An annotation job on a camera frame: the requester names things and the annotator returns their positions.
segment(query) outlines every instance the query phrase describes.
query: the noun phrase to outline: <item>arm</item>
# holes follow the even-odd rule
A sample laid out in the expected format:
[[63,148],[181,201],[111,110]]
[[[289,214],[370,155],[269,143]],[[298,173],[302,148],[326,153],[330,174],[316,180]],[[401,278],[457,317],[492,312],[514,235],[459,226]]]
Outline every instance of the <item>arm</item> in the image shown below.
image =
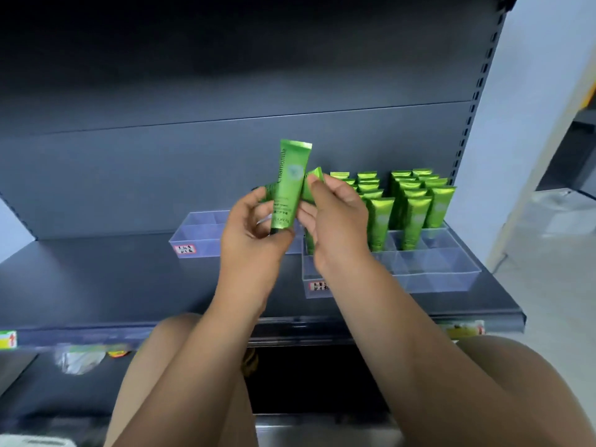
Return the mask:
[[374,260],[360,197],[325,179],[327,185],[309,179],[317,207],[302,203],[299,219],[315,238],[315,265],[406,438],[422,445],[552,445],[532,415]]
[[218,444],[250,334],[293,240],[290,231],[267,237],[271,221],[257,224],[272,212],[263,197],[257,188],[230,211],[213,301],[114,447]]

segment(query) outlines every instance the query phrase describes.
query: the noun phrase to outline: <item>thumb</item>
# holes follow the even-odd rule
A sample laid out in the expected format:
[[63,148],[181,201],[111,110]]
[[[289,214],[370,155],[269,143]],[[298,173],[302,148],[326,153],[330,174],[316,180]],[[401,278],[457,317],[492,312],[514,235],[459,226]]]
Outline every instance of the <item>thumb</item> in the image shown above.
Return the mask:
[[315,205],[319,210],[337,202],[337,198],[331,189],[325,185],[325,182],[317,179],[317,176],[310,174],[306,181],[308,182],[312,198],[315,200]]
[[275,235],[268,236],[265,240],[271,243],[279,255],[286,254],[286,251],[294,241],[294,229],[281,229]]

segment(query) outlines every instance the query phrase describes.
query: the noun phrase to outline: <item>right arm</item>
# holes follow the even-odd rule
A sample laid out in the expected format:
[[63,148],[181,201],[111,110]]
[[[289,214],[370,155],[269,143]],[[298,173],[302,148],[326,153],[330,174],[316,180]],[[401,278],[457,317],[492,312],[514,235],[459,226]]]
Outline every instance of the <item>right arm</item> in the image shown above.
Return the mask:
[[422,445],[554,445],[532,414],[463,353],[368,252],[368,213],[344,182],[309,179],[299,220],[315,265],[406,439]]

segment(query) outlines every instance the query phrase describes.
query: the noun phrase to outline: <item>white floor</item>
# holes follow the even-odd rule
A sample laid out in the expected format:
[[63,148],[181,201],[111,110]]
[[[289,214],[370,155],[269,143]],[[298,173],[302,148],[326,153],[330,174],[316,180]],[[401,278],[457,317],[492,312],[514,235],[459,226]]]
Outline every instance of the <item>white floor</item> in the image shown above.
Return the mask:
[[526,313],[515,338],[567,381],[596,426],[596,234],[544,238],[517,228],[495,277]]

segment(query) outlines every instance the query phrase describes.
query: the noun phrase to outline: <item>left arm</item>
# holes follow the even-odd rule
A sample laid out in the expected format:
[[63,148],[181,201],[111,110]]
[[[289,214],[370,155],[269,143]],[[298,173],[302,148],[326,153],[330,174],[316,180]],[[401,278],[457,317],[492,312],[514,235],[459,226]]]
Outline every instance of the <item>left arm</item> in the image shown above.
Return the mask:
[[191,332],[113,447],[214,446],[224,425],[242,356],[293,232],[267,237],[273,201],[260,187],[230,211],[221,241],[218,286]]

